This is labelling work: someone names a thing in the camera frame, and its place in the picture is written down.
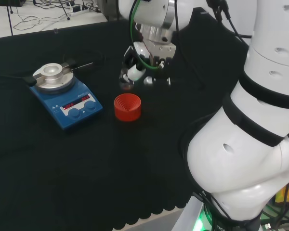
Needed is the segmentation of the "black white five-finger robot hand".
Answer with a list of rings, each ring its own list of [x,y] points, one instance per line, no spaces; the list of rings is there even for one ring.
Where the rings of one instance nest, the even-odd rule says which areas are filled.
[[[159,77],[165,76],[176,52],[173,43],[158,43],[148,39],[134,42],[123,56],[119,85],[123,90],[130,90],[141,78],[146,85],[153,85]]]

